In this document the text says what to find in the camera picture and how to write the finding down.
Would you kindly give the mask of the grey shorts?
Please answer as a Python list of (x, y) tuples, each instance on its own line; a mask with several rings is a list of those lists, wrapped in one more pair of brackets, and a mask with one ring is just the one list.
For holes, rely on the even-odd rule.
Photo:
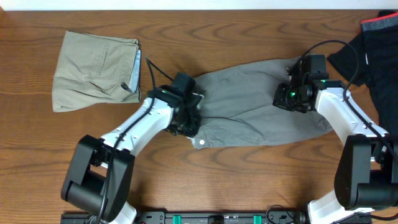
[(290, 112), (272, 104), (278, 85), (289, 81), (287, 70), (296, 61), (264, 60), (196, 77), (196, 92), (204, 99), (193, 147), (277, 146), (331, 132), (317, 112)]

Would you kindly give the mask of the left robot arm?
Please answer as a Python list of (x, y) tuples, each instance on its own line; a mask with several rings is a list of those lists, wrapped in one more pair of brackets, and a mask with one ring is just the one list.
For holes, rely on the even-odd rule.
[(108, 134), (82, 137), (76, 145), (62, 189), (62, 200), (92, 214), (97, 223), (133, 223), (127, 202), (134, 161), (159, 132), (193, 138), (200, 128), (203, 95), (196, 82), (177, 73), (170, 85), (149, 91), (142, 106)]

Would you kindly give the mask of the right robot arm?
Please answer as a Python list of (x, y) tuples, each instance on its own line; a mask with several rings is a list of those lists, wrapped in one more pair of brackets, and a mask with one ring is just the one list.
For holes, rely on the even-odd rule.
[(275, 91), (273, 105), (287, 111), (315, 111), (343, 144), (334, 188), (292, 223), (370, 223), (372, 212), (397, 206), (397, 136), (374, 124), (340, 80), (331, 80), (323, 55), (300, 57), (288, 83)]

